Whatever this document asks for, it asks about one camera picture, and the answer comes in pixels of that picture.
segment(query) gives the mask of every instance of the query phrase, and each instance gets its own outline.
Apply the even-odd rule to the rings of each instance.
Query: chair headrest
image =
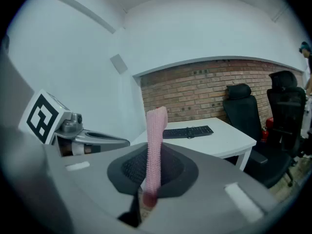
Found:
[[[229,90],[229,99],[240,99],[248,97],[252,90],[247,84],[238,84],[233,86],[227,86]]]
[[[269,75],[272,79],[273,89],[285,89],[297,86],[297,79],[290,71],[279,71]]]

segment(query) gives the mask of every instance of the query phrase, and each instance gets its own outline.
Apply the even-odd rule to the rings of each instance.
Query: pink textured object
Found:
[[[154,207],[157,202],[157,192],[160,188],[162,132],[167,127],[167,123],[168,115],[165,107],[148,111],[146,114],[148,153],[143,203],[148,207]]]

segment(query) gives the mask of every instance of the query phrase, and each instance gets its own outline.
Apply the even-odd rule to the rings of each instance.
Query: person's arm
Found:
[[[310,96],[311,92],[312,92],[312,73],[310,74],[310,79],[309,79],[308,84],[307,84],[306,95]]]

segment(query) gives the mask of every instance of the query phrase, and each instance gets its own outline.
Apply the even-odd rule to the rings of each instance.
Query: red object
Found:
[[[272,129],[273,128],[273,117],[267,119],[266,126],[267,126],[268,129]]]
[[[261,142],[264,142],[264,143],[267,142],[268,136],[269,136],[269,131],[265,127],[265,128],[262,129],[262,139],[261,139]]]

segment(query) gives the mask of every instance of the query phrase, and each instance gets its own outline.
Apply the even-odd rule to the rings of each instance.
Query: brick wall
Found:
[[[141,77],[145,111],[165,106],[168,122],[218,117],[223,110],[226,86],[245,83],[257,100],[261,124],[272,116],[267,90],[269,74],[290,70],[302,86],[302,73],[287,67],[251,60],[218,60],[176,66]]]

